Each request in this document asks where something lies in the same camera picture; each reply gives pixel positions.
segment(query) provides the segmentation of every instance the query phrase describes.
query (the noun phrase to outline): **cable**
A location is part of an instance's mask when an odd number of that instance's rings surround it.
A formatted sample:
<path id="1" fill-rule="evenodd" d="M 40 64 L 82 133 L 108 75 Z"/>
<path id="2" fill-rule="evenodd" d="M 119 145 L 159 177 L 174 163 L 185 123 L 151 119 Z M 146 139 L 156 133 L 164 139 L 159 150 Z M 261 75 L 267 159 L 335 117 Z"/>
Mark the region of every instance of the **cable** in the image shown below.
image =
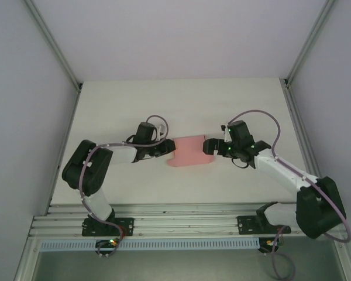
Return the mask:
<path id="1" fill-rule="evenodd" d="M 244 167 L 240 167 L 240 166 L 238 166 L 235 162 L 234 162 L 234 158 L 232 158 L 232 163 L 234 164 L 234 166 L 236 166 L 236 167 L 238 167 L 238 168 L 241 168 L 241 169 L 246 169 L 246 168 L 248 168 L 248 163 L 246 164 L 246 166 L 244 166 Z"/>
<path id="2" fill-rule="evenodd" d="M 134 138 L 135 137 L 135 135 L 131 135 L 130 137 L 128 137 L 127 139 L 126 139 L 126 142 L 130 142 L 130 140 L 132 139 L 132 138 Z"/>
<path id="3" fill-rule="evenodd" d="M 282 239 L 282 246 L 285 245 L 285 238 L 283 237 L 283 232 L 281 233 L 281 239 Z"/>
<path id="4" fill-rule="evenodd" d="M 127 236 L 128 235 L 128 230 L 126 229 L 126 227 L 124 227 L 123 225 L 120 225 L 119 227 L 123 230 L 123 237 Z"/>
<path id="5" fill-rule="evenodd" d="M 100 253 L 100 250 L 101 250 L 101 248 L 102 248 L 103 246 L 106 246 L 106 245 L 109 245 L 109 242 L 105 241 L 105 242 L 99 243 L 97 252 L 98 252 L 98 255 L 99 255 L 100 257 L 102 257 L 102 253 Z"/>
<path id="6" fill-rule="evenodd" d="M 150 118 L 154 118 L 154 117 L 157 117 L 157 118 L 160 118 L 161 120 L 163 120 L 164 123 L 165 123 L 165 127 L 166 127 L 166 133 L 165 133 L 164 138 L 160 139 L 158 142 L 152 143 L 151 145 L 134 145 L 134 144 L 132 144 L 132 143 L 126 143 L 126 142 L 122 142 L 122 143 L 106 143 L 106 144 L 102 144 L 102 145 L 96 145 L 96 147 L 94 147 L 94 148 L 90 151 L 90 153 L 87 155 L 87 158 L 86 158 L 86 160 L 85 160 L 85 162 L 84 162 L 84 164 L 83 164 L 82 171 L 81 171 L 81 174 L 80 174 L 79 183 L 78 183 L 78 190 L 79 190 L 79 192 L 80 192 L 81 201 L 82 201 L 83 206 L 87 209 L 87 211 L 88 211 L 90 217 L 92 217 L 93 219 L 97 220 L 98 222 L 100 222 L 100 223 L 102 223 L 102 224 L 111 225 L 111 226 L 115 227 L 116 229 L 118 229 L 118 231 L 119 231 L 119 241 L 118 241 L 118 243 L 117 243 L 117 246 L 114 247 L 114 249 L 112 250 L 112 252 L 109 253 L 109 255 L 108 255 L 107 257 L 113 255 L 113 254 L 117 251 L 117 249 L 118 249 L 118 247 L 119 247 L 119 245 L 120 245 L 120 243 L 121 243 L 121 241 L 122 241 L 122 239 L 123 239 L 123 231 L 122 231 L 121 227 L 118 226 L 117 224 L 114 224 L 114 223 L 109 222 L 109 221 L 103 221 L 103 220 L 99 219 L 99 218 L 92 212 L 92 210 L 88 207 L 88 205 L 85 203 L 85 201 L 84 201 L 85 195 L 84 195 L 84 193 L 83 193 L 83 187 L 82 187 L 82 186 L 83 186 L 83 177 L 84 177 L 84 174 L 85 174 L 86 169 L 87 169 L 87 164 L 90 162 L 90 159 L 91 159 L 91 157 L 93 156 L 93 154 L 94 154 L 98 149 L 100 149 L 100 148 L 107 148 L 107 147 L 110 147 L 110 146 L 113 146 L 113 147 L 114 147 L 114 146 L 134 146 L 134 147 L 139 147 L 139 148 L 150 148 L 150 147 L 152 147 L 152 146 L 156 146 L 156 145 L 159 145 L 160 143 L 164 142 L 165 139 L 166 139 L 166 137 L 168 136 L 168 132 L 169 132 L 169 125 L 168 125 L 168 122 L 167 122 L 163 117 L 161 117 L 160 115 L 151 115 L 151 116 L 149 116 L 149 117 L 147 118 L 147 121 L 146 121 L 146 122 L 148 122 L 148 120 L 149 120 Z"/>
<path id="7" fill-rule="evenodd" d="M 276 161 L 279 162 L 279 164 L 281 164 L 282 166 L 284 166 L 285 168 L 287 168 L 288 170 L 292 171 L 294 174 L 296 174 L 298 177 L 300 178 L 303 178 L 303 174 L 299 173 L 298 171 L 296 171 L 294 168 L 292 168 L 291 166 L 289 166 L 288 164 L 286 164 L 284 161 L 282 161 L 276 154 L 276 145 L 277 145 L 277 142 L 280 138 L 280 135 L 281 135 L 281 126 L 280 126 L 280 123 L 278 122 L 278 120 L 270 113 L 264 111 L 264 110 L 260 110 L 260 109 L 251 109 L 251 110 L 247 110 L 245 112 L 242 112 L 241 114 L 238 114 L 237 116 L 235 116 L 233 119 L 231 119 L 228 124 L 231 124 L 232 122 L 234 122 L 237 118 L 241 117 L 242 115 L 244 114 L 248 114 L 248 113 L 251 113 L 251 112 L 258 112 L 258 113 L 262 113 L 262 114 L 265 114 L 267 116 L 269 116 L 273 121 L 274 123 L 276 123 L 277 125 L 277 136 L 273 142 L 273 145 L 271 147 L 271 152 L 272 152 L 272 155 L 273 157 L 276 159 Z M 346 233 L 347 233 L 347 238 L 346 239 L 340 239 L 340 238 L 337 238 L 337 237 L 334 237 L 330 234 L 327 234 L 327 233 L 324 233 L 325 236 L 335 240 L 335 241 L 338 241 L 338 242 L 341 242 L 341 243 L 348 243 L 351 241 L 351 228 L 346 220 L 346 218 L 343 216 L 342 212 L 338 209 L 338 207 L 336 206 L 336 204 L 321 190 L 320 187 L 318 187 L 313 181 L 311 181 L 309 178 L 305 177 L 304 179 L 307 183 L 309 183 L 325 200 L 326 202 L 328 202 L 330 204 L 330 206 L 334 209 L 334 211 L 337 213 L 337 215 L 339 216 L 339 218 L 341 219 L 342 223 L 344 224 L 345 228 L 346 228 Z M 294 265 L 294 273 L 290 276 L 291 278 L 287 279 L 287 278 L 282 278 L 279 273 L 278 273 L 278 270 L 277 270 L 277 267 L 276 267 L 276 262 L 274 260 L 274 256 L 275 256 L 275 248 L 276 248 L 276 244 L 277 244 L 277 240 L 280 236 L 280 234 L 282 233 L 282 231 L 284 230 L 285 226 L 283 226 L 277 233 L 276 235 L 276 238 L 274 240 L 274 243 L 273 243 L 273 248 L 272 248 L 272 264 L 273 264 L 273 269 L 274 269 L 274 272 L 276 273 L 277 277 L 280 279 L 280 280 L 283 280 L 283 281 L 291 281 L 293 280 L 293 278 L 295 277 L 295 265 Z M 283 253 L 277 253 L 278 255 L 282 255 L 282 256 L 285 256 L 287 257 L 291 262 L 292 260 L 290 259 L 289 256 L 287 256 L 286 254 L 283 254 Z"/>

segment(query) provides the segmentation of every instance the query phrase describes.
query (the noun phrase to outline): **white wall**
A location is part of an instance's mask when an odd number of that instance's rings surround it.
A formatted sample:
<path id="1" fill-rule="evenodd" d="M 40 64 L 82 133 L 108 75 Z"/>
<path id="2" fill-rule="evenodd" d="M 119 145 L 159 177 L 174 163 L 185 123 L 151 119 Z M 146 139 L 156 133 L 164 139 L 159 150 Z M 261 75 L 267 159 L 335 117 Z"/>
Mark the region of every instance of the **white wall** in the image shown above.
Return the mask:
<path id="1" fill-rule="evenodd" d="M 34 0 L 82 81 L 286 77 L 325 0 Z"/>
<path id="2" fill-rule="evenodd" d="M 337 182 L 351 224 L 351 0 L 337 2 L 293 89 L 321 173 Z"/>
<path id="3" fill-rule="evenodd" d="M 75 97 L 22 1 L 0 0 L 0 281 L 45 207 Z"/>

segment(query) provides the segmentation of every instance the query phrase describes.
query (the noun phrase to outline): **mounting plate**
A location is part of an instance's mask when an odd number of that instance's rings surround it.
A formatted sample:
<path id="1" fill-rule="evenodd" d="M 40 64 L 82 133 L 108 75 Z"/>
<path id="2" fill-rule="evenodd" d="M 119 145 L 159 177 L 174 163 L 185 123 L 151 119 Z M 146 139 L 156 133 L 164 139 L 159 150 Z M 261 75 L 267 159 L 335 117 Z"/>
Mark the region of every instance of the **mounting plate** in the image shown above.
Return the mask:
<path id="1" fill-rule="evenodd" d="M 238 231 L 241 235 L 247 234 L 277 234 L 278 228 L 282 225 L 261 225 L 258 223 L 255 215 L 240 215 L 237 217 Z M 283 234 L 290 234 L 291 228 L 286 227 Z"/>
<path id="2" fill-rule="evenodd" d="M 122 227 L 124 236 L 133 236 L 134 230 L 134 218 L 113 218 L 108 220 L 114 224 L 119 225 Z M 97 220 L 88 217 L 82 223 L 82 236 L 84 237 L 105 237 L 105 236 L 112 236 L 117 237 L 119 236 L 119 231 L 117 228 L 102 224 Z"/>

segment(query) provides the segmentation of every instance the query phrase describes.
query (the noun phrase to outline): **white table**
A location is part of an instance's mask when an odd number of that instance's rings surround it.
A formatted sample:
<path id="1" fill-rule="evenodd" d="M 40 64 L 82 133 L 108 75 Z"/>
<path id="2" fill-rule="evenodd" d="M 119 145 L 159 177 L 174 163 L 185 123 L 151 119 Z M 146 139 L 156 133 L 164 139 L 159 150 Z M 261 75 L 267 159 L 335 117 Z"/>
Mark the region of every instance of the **white table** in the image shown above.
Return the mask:
<path id="1" fill-rule="evenodd" d="M 277 78 L 93 81 L 84 83 L 75 113 L 52 204 L 80 204 L 78 193 L 61 179 L 61 171 L 79 143 L 120 142 L 136 132 L 141 121 L 159 114 L 169 122 L 169 138 L 222 137 L 220 125 L 248 109 L 271 112 L 280 122 L 278 153 L 304 169 L 300 147 Z M 262 114 L 246 121 L 256 141 L 272 143 L 274 122 Z M 295 201 L 269 176 L 238 169 L 216 157 L 207 165 L 170 167 L 172 155 L 110 165 L 104 193 L 112 204 L 261 203 Z"/>

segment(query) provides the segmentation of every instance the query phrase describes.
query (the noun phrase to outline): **black bracket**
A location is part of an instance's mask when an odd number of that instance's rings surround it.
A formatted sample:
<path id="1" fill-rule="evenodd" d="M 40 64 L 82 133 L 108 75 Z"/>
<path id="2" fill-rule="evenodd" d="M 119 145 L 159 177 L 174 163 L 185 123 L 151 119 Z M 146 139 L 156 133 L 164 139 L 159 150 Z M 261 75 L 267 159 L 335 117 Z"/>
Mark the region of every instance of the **black bracket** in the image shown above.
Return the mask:
<path id="1" fill-rule="evenodd" d="M 334 202 L 346 218 L 336 183 L 330 177 L 318 179 L 317 186 Z M 302 187 L 297 193 L 297 223 L 304 234 L 316 239 L 340 224 L 342 220 L 332 206 L 312 187 Z"/>
<path id="2" fill-rule="evenodd" d="M 156 131 L 156 127 L 148 122 L 141 122 L 138 126 L 138 129 L 135 135 L 129 137 L 126 141 L 133 139 L 132 144 L 135 145 L 151 145 L 156 143 L 155 140 L 152 140 L 152 135 Z M 171 139 L 165 139 L 162 143 L 151 146 L 147 148 L 138 147 L 137 153 L 134 159 L 134 162 L 145 159 L 146 155 L 150 157 L 160 157 L 166 155 L 172 151 L 175 151 L 175 143 Z"/>
<path id="3" fill-rule="evenodd" d="M 270 253 L 273 246 L 269 245 L 268 242 L 273 243 L 274 242 L 275 237 L 259 237 L 259 245 L 260 248 L 258 249 L 259 252 L 261 253 Z M 279 246 L 274 247 L 274 251 L 277 252 L 279 249 Z"/>
<path id="4" fill-rule="evenodd" d="M 78 189 L 84 162 L 96 143 L 83 140 L 66 164 L 62 178 L 72 189 Z M 96 193 L 103 184 L 113 151 L 105 148 L 98 149 L 90 159 L 91 165 L 84 173 L 82 190 L 86 196 Z"/>
<path id="5" fill-rule="evenodd" d="M 121 227 L 124 236 L 133 236 L 134 218 L 115 218 L 114 212 L 106 221 Z M 119 230 L 112 225 L 103 224 L 88 216 L 82 223 L 82 236 L 84 237 L 118 237 Z"/>
<path id="6" fill-rule="evenodd" d="M 256 215 L 240 215 L 237 217 L 238 231 L 241 235 L 277 234 L 282 225 L 261 224 Z M 286 227 L 284 234 L 290 234 L 291 228 Z"/>
<path id="7" fill-rule="evenodd" d="M 223 131 L 226 129 L 225 125 L 222 125 L 221 128 Z M 207 139 L 203 143 L 203 152 L 213 155 L 217 150 L 217 155 L 240 159 L 255 169 L 254 157 L 260 151 L 270 149 L 271 146 L 262 140 L 255 142 L 246 123 L 242 120 L 229 124 L 228 131 L 231 142 L 225 142 L 223 139 Z"/>

